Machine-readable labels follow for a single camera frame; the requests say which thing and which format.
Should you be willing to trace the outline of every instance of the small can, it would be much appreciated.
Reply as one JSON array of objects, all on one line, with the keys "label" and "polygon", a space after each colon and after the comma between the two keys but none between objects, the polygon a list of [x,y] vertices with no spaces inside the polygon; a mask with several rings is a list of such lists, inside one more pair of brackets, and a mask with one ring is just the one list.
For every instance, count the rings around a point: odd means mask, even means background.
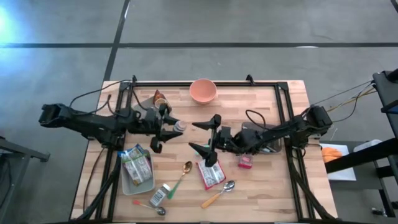
[{"label": "small can", "polygon": [[152,198],[149,200],[150,205],[152,205],[154,208],[159,207],[159,205],[162,203],[163,199],[166,198],[169,192],[170,187],[167,184],[163,184],[159,189],[157,189],[154,196],[152,196]]},{"label": "small can", "polygon": [[253,156],[249,154],[243,154],[239,158],[238,167],[242,167],[245,169],[250,169],[253,166]]},{"label": "small can", "polygon": [[187,124],[183,121],[177,121],[173,127],[173,131],[184,132]]}]

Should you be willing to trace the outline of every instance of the white paper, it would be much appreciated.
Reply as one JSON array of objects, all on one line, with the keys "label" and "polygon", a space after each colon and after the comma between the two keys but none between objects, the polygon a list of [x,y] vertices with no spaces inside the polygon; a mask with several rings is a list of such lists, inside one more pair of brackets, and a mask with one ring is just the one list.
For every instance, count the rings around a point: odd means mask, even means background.
[{"label": "white paper", "polygon": [[[320,144],[322,147],[332,147],[334,149],[339,150],[343,156],[346,156],[349,154],[347,146],[344,145],[334,145],[334,144]],[[345,170],[340,170],[337,172],[332,172],[328,174],[329,180],[350,180],[350,181],[356,181],[354,169],[347,168]]]}]

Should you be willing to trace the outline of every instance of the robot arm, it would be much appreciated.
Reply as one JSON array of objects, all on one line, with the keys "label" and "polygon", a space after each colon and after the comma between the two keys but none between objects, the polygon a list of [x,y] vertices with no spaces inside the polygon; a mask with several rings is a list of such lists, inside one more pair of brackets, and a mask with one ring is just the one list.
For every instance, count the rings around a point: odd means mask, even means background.
[{"label": "robot arm", "polygon": [[74,110],[63,104],[43,105],[39,119],[41,126],[46,128],[68,128],[79,132],[87,139],[97,139],[103,147],[112,150],[123,150],[122,137],[128,131],[131,134],[153,134],[150,147],[156,153],[162,152],[160,142],[166,142],[182,135],[176,131],[166,131],[163,124],[173,125],[178,120],[169,116],[165,105],[159,109],[160,117],[152,108],[147,109],[145,118],[141,118],[139,111],[131,108],[132,83],[122,83],[119,94],[128,91],[126,107],[111,116],[100,116],[93,113]]},{"label": "robot arm", "polygon": [[209,147],[190,142],[189,145],[204,158],[205,165],[213,166],[217,161],[215,149],[223,152],[240,154],[257,154],[273,141],[285,136],[290,136],[293,147],[305,147],[308,137],[312,134],[324,135],[330,128],[332,122],[328,113],[323,107],[311,106],[302,114],[294,116],[290,121],[271,129],[258,131],[254,129],[242,129],[234,137],[231,135],[231,128],[222,126],[220,131],[217,128],[221,124],[221,116],[216,114],[208,122],[192,123],[198,128],[211,129]]}]

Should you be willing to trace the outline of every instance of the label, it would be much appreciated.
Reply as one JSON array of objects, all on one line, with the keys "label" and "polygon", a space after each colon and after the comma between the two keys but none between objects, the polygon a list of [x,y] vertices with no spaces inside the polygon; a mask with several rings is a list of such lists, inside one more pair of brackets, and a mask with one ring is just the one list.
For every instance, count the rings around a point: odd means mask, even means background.
[{"label": "label", "polygon": [[222,181],[225,176],[221,170],[218,162],[212,167],[206,167],[205,160],[199,162],[200,171],[203,174],[203,179],[205,180],[206,186],[210,187],[212,185],[218,184]]},{"label": "label", "polygon": [[166,197],[166,194],[163,192],[163,190],[159,189],[158,191],[156,191],[155,195],[150,199],[150,202],[155,206],[158,206],[162,202],[164,197]]}]

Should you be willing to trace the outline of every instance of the orange object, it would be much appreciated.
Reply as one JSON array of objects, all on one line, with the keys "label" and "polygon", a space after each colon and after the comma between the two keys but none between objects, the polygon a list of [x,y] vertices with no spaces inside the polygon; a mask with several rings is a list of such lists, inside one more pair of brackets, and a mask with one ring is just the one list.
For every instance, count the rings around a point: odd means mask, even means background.
[{"label": "orange object", "polygon": [[322,149],[322,157],[323,157],[323,161],[326,162],[330,162],[332,160],[338,159],[340,158],[342,155],[342,153],[332,147],[324,147]]},{"label": "orange object", "polygon": [[197,103],[206,104],[216,97],[217,87],[211,80],[201,78],[191,84],[189,93]]},{"label": "orange object", "polygon": [[155,104],[155,102],[156,102],[158,99],[165,99],[165,100],[166,100],[166,97],[164,96],[163,93],[160,93],[159,90],[156,90],[156,91],[155,91],[155,95],[154,95],[154,99],[153,99],[152,103]]}]

